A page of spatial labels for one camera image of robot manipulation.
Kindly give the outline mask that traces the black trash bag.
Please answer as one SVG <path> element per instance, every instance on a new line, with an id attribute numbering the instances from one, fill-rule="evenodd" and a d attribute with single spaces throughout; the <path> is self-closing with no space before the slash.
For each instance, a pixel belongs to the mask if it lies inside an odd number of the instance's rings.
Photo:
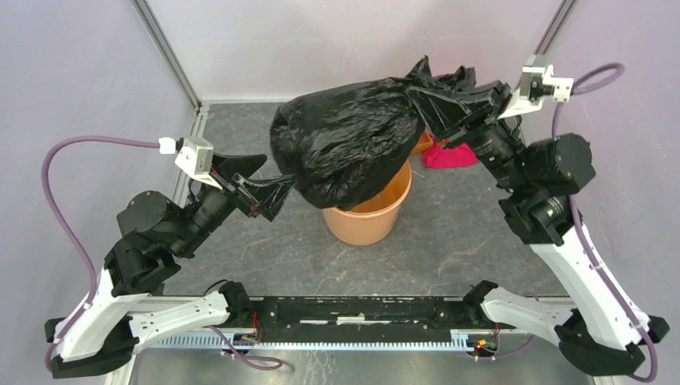
<path id="1" fill-rule="evenodd" d="M 317 209 L 348 211 L 381 192 L 425 131 L 407 91 L 458 91 L 476 85 L 473 67 L 433 75 L 423 56 L 403 77 L 347 84 L 280 105 L 269 129 L 279 171 Z"/>

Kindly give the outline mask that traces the orange plastic trash bin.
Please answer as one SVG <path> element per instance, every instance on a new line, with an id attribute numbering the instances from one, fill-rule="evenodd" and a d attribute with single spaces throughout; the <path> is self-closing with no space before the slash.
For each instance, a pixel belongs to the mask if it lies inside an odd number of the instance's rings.
<path id="1" fill-rule="evenodd" d="M 412 173 L 407 160 L 387 186 L 375 197 L 350 211 L 323 209 L 322 215 L 331 233 L 349 245 L 372 245 L 393 229 L 408 193 Z"/>

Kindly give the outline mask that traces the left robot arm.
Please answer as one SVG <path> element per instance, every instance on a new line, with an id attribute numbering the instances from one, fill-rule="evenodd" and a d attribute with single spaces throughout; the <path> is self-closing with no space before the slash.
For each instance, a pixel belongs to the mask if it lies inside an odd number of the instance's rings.
<path id="1" fill-rule="evenodd" d="M 175 306 L 134 312 L 232 213 L 272 221 L 295 184 L 292 175 L 255 179 L 264 155 L 215 156 L 212 162 L 213 184 L 190 181 L 184 206 L 147 190 L 117 215 L 121 237 L 104 258 L 95 289 L 71 315 L 45 324 L 54 379 L 105 375 L 173 335 L 251 320 L 253 304 L 244 286 L 233 281 Z"/>

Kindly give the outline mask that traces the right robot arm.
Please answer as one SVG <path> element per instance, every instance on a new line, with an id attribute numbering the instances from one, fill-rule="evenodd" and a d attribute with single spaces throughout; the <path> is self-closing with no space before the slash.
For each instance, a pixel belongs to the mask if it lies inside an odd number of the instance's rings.
<path id="1" fill-rule="evenodd" d="M 609 276 L 590 244 L 572 196 L 594 177 L 589 142 L 567 133 L 524 144 L 509 118 L 566 102 L 569 78 L 533 80 L 512 91 L 494 82 L 462 91 L 410 87 L 407 95 L 435 139 L 466 144 L 508 197 L 499 205 L 511 231 L 557 276 L 572 306 L 549 306 L 484 281 L 465 297 L 463 317 L 474 327 L 497 322 L 519 327 L 558 347 L 591 376 L 633 376 L 653 362 L 653 347 L 669 332 L 664 318 L 641 311 Z"/>

